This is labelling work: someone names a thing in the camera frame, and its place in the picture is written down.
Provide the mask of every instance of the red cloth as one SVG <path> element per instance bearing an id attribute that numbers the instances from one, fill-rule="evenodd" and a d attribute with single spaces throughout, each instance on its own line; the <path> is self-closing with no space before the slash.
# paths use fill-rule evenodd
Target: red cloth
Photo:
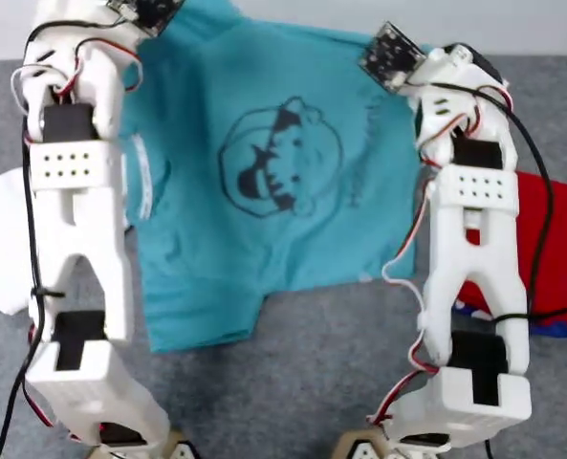
<path id="1" fill-rule="evenodd" d="M 535 245 L 546 213 L 546 189 L 542 179 L 532 174 L 519 173 L 520 214 L 517 219 L 519 271 L 526 288 L 529 286 Z M 555 215 L 549 238 L 542 255 L 540 274 L 536 284 L 534 311 L 548 313 L 567 308 L 567 185 L 554 182 Z M 489 308 L 478 287 L 466 283 L 459 299 L 468 305 L 488 312 Z M 544 320 L 548 326 L 554 321 L 567 322 L 567 315 Z"/>

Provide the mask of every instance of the cartoon face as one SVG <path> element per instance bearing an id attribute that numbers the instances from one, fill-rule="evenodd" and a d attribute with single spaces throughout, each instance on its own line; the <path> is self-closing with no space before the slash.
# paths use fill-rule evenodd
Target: cartoon face
<path id="1" fill-rule="evenodd" d="M 247 114 L 220 152 L 225 192 L 238 208 L 258 217 L 310 213 L 341 160 L 337 133 L 300 98 Z"/>

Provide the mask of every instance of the teal t-shirt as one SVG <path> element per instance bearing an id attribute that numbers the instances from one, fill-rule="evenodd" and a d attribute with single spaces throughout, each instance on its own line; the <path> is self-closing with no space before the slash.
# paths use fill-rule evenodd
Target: teal t-shirt
<path id="1" fill-rule="evenodd" d="M 357 65 L 368 40 L 187 0 L 141 46 L 122 144 L 153 350 L 246 338 L 266 295 L 376 278 L 395 255 L 420 165 L 406 101 Z"/>

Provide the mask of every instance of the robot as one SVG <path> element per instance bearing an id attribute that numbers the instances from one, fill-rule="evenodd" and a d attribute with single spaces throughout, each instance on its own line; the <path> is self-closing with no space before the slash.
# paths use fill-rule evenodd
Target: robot
<path id="1" fill-rule="evenodd" d="M 161 33 L 183 3 L 40 0 L 16 75 L 35 271 L 25 381 L 72 438 L 98 449 L 95 457 L 198 457 L 171 435 L 165 411 L 116 350 L 131 342 L 134 307 L 116 143 L 123 95 L 133 88 L 124 87 L 122 74 L 132 65 L 140 70 L 137 47 Z M 370 439 L 340 457 L 428 459 L 487 441 L 532 412 L 524 376 L 529 326 L 521 317 L 526 291 L 516 250 L 517 153 L 501 106 L 455 88 L 489 94 L 509 109 L 512 99 L 507 81 L 471 47 L 425 52 L 392 24 L 360 65 L 385 90 L 407 97 L 418 153 L 435 177 L 422 203 L 422 211 L 430 207 L 431 249 L 419 295 L 420 336 L 409 351 L 416 370 L 370 418 Z M 468 230 L 480 231 L 480 245 L 469 242 Z M 78 256 L 94 268 L 103 311 L 64 309 L 62 293 Z M 504 318 L 494 335 L 451 331 L 451 305 L 467 279 L 481 287 L 493 315 Z M 416 360 L 422 344 L 432 363 Z M 421 374 L 428 376 L 423 388 L 400 396 Z"/>

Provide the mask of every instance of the floor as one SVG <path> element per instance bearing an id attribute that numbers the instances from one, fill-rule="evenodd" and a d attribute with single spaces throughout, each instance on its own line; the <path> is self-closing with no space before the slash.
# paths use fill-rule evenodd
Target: floor
<path id="1" fill-rule="evenodd" d="M 517 114 L 543 148 L 554 178 L 567 182 L 567 57 L 500 57 L 495 65 L 514 83 Z M 0 63 L 0 173 L 20 165 L 19 117 Z M 521 167 L 534 170 L 519 147 Z M 427 233 L 419 240 L 418 279 L 425 275 Z M 129 250 L 134 241 L 130 237 Z M 71 300 L 96 307 L 99 292 L 85 267 Z M 339 435 L 362 427 L 393 383 L 407 371 L 415 303 L 380 282 L 267 301 L 253 339 L 197 352 L 150 355 L 139 332 L 123 352 L 205 458 L 328 459 Z M 11 382 L 26 352 L 25 314 L 0 314 L 0 425 Z M 494 439 L 497 459 L 567 458 L 567 339 L 532 342 L 534 416 Z M 6 449 L 8 458 L 78 459 L 85 449 L 49 431 L 20 400 Z M 483 458 L 467 448 L 452 459 Z"/>

